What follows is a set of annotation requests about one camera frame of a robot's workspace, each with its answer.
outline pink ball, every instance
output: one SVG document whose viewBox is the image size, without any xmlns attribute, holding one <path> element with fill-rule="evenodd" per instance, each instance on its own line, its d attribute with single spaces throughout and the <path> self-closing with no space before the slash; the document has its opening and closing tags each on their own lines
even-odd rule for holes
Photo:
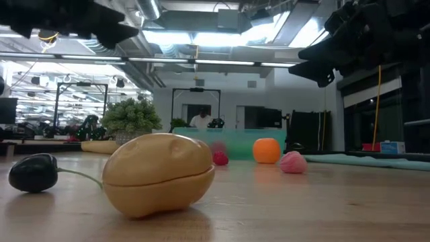
<svg viewBox="0 0 430 242">
<path fill-rule="evenodd" d="M 215 165 L 227 165 L 228 157 L 222 151 L 216 151 L 212 156 Z"/>
<path fill-rule="evenodd" d="M 308 169 L 308 163 L 299 152 L 291 151 L 281 158 L 279 167 L 285 173 L 304 173 Z"/>
</svg>

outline white shirt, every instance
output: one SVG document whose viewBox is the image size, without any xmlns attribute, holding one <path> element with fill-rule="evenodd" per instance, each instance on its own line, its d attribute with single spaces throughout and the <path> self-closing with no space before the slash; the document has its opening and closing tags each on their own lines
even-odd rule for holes
<svg viewBox="0 0 430 242">
<path fill-rule="evenodd" d="M 200 115 L 197 115 L 191 119 L 191 122 L 189 123 L 189 125 L 191 127 L 196 127 L 196 128 L 207 128 L 208 124 L 211 123 L 211 121 L 212 121 L 212 117 L 209 115 L 206 115 L 206 117 L 204 118 L 200 117 Z"/>
</svg>

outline orange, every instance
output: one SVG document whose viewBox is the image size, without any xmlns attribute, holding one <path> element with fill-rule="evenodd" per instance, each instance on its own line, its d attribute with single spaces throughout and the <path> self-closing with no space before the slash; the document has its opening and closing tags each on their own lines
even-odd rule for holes
<svg viewBox="0 0 430 242">
<path fill-rule="evenodd" d="M 258 163 L 274 164 L 281 157 L 281 147 L 274 138 L 260 138 L 254 143 L 253 154 Z"/>
</svg>

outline black eggplant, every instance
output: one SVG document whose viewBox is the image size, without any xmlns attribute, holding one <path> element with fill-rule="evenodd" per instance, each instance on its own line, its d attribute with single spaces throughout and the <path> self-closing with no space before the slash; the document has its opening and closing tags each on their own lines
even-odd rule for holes
<svg viewBox="0 0 430 242">
<path fill-rule="evenodd" d="M 38 193 L 53 187 L 61 171 L 82 175 L 102 188 L 100 181 L 84 173 L 58 168 L 56 158 L 51 154 L 30 155 L 18 161 L 9 172 L 9 184 L 23 192 Z"/>
</svg>

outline doorway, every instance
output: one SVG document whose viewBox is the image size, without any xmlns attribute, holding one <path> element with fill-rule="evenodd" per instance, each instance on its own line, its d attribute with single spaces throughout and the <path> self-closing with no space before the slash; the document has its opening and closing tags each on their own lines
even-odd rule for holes
<svg viewBox="0 0 430 242">
<path fill-rule="evenodd" d="M 263 107 L 236 106 L 236 129 L 258 129 L 258 112 Z"/>
<path fill-rule="evenodd" d="M 191 119 L 194 116 L 197 116 L 200 114 L 201 109 L 205 109 L 206 113 L 211 116 L 212 106 L 211 105 L 205 105 L 205 104 L 184 104 L 183 110 L 187 110 L 187 124 L 191 122 Z"/>
</svg>

